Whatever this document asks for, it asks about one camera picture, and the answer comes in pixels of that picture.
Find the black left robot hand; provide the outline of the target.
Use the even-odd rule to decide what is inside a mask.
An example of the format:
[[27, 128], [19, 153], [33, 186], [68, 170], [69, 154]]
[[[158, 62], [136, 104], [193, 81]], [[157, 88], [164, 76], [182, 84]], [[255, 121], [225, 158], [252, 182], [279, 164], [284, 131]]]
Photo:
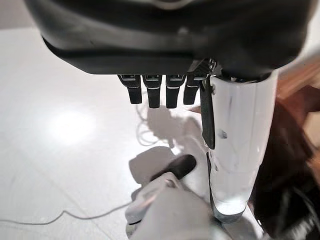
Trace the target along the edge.
[[215, 217], [244, 212], [263, 161], [277, 69], [302, 50], [315, 0], [27, 0], [48, 49], [93, 75], [117, 75], [130, 102], [185, 105], [200, 92]]

